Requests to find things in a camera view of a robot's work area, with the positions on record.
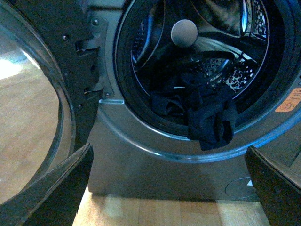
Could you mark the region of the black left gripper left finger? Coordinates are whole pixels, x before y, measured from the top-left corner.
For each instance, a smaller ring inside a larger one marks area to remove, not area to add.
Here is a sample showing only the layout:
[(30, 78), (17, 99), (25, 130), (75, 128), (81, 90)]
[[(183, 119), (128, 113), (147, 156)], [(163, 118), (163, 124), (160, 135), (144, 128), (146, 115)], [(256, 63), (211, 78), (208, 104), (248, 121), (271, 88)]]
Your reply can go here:
[(94, 159), (86, 144), (0, 206), (2, 226), (71, 226)]

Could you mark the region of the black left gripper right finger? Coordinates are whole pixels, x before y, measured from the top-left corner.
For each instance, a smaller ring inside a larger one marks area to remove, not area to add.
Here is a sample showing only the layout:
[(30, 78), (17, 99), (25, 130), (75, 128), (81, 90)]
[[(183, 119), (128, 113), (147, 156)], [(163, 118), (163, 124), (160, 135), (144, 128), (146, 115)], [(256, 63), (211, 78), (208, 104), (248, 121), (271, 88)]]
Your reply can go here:
[(245, 162), (264, 213), (272, 226), (301, 224), (301, 175), (250, 146)]

